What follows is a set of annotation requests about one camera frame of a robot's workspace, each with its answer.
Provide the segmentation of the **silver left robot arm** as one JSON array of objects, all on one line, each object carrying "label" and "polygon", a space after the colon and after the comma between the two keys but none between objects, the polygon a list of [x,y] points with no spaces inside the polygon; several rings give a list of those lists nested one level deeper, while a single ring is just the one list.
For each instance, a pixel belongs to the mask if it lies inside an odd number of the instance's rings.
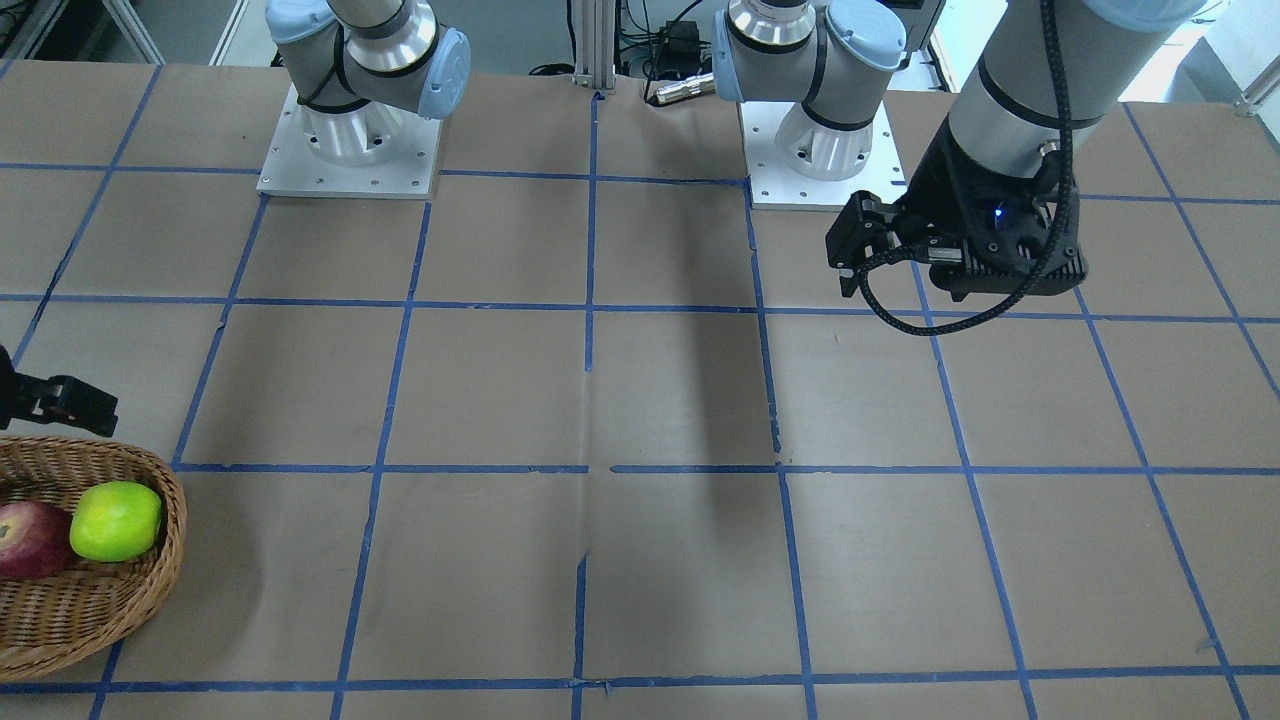
[{"label": "silver left robot arm", "polygon": [[842,296],[876,258],[929,266],[954,300],[1056,296],[1088,274],[1074,152],[1198,1],[1011,1],[911,174],[854,193],[826,236]]}]

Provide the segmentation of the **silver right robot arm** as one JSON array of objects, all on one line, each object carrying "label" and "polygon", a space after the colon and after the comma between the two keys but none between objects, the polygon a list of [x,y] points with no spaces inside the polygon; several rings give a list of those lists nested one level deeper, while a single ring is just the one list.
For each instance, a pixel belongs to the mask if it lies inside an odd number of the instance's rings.
[{"label": "silver right robot arm", "polygon": [[[440,123],[465,95],[468,37],[428,1],[270,1],[293,99],[265,159],[271,196],[416,199]],[[311,183],[311,190],[305,188]]]}]

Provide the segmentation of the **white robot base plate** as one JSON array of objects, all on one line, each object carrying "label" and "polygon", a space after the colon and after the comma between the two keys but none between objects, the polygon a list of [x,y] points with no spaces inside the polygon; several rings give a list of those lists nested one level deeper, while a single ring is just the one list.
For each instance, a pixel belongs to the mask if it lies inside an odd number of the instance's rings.
[{"label": "white robot base plate", "polygon": [[908,187],[884,105],[856,131],[818,126],[796,102],[742,102],[740,120],[758,210],[837,211],[858,191],[892,201]]}]

